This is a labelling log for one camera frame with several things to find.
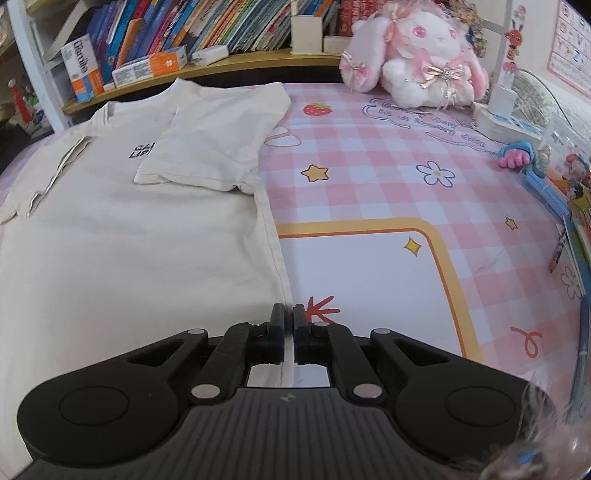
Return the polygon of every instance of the gingham pattern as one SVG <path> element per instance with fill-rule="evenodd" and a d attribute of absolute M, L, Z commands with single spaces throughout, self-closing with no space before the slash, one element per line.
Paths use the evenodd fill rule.
<path fill-rule="evenodd" d="M 517 182 L 517 174 L 500 169 L 488 153 L 430 137 L 427 131 L 438 132 L 414 118 L 400 122 L 411 125 L 405 129 L 363 113 L 372 99 L 387 94 L 352 94 L 342 85 L 285 88 L 292 105 L 280 124 L 301 145 L 265 146 L 259 167 L 276 223 L 393 217 L 430 222 L 449 250 L 486 364 L 533 376 L 557 402 L 566 402 L 577 358 L 579 300 L 568 297 L 560 272 L 548 272 L 556 222 Z M 332 113 L 304 114 L 304 107 L 316 102 Z M 461 112 L 453 116 L 470 122 Z M 489 151 L 499 148 L 475 131 L 462 131 Z M 440 137 L 462 140 L 460 133 Z M 416 167 L 429 161 L 455 174 L 453 187 L 425 183 Z M 329 179 L 309 182 L 301 172 L 310 164 L 328 167 Z M 507 217 L 516 230 L 505 224 Z M 511 327 L 542 334 L 534 338 L 536 358 L 526 354 L 525 336 Z"/>

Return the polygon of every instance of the toothpaste box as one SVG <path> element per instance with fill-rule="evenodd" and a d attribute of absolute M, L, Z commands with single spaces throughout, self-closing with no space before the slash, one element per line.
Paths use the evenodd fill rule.
<path fill-rule="evenodd" d="M 61 55 L 79 102 L 87 102 L 103 91 L 99 65 L 88 35 L 64 45 Z"/>
<path fill-rule="evenodd" d="M 139 80 L 177 72 L 186 64 L 187 50 L 185 45 L 182 45 L 123 64 L 113 70 L 113 81 L 116 87 L 121 87 Z"/>

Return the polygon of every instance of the pink eye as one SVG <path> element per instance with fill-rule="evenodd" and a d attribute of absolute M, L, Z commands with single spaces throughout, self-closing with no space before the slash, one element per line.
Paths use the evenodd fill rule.
<path fill-rule="evenodd" d="M 413 33 L 415 37 L 424 38 L 427 35 L 427 30 L 425 30 L 423 27 L 414 27 Z"/>

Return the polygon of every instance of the ribbon bow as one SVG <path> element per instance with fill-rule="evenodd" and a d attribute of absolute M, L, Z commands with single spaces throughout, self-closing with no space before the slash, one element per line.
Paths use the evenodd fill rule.
<path fill-rule="evenodd" d="M 343 72 L 351 73 L 351 91 L 355 86 L 360 88 L 368 79 L 369 70 L 365 63 L 353 63 L 353 57 L 346 51 L 342 53 L 343 61 L 341 61 L 339 68 Z"/>
<path fill-rule="evenodd" d="M 462 68 L 462 58 L 456 57 L 450 60 L 443 67 L 437 67 L 431 61 L 426 51 L 419 53 L 415 57 L 418 70 L 418 76 L 422 80 L 420 82 L 421 88 L 429 88 L 434 83 L 438 83 L 446 100 L 442 108 L 447 108 L 451 103 L 456 101 L 456 93 L 462 89 L 462 82 L 466 79 L 466 72 Z"/>

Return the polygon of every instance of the orange border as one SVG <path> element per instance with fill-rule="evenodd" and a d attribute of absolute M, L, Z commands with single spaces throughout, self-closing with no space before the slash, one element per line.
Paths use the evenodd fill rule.
<path fill-rule="evenodd" d="M 311 236 L 359 235 L 366 233 L 418 232 L 429 242 L 439 271 L 441 283 L 456 326 L 462 355 L 482 363 L 480 346 L 464 292 L 453 268 L 443 238 L 437 229 L 419 218 L 391 218 L 379 220 L 341 220 L 336 222 L 292 223 L 277 225 L 279 238 L 305 238 Z"/>

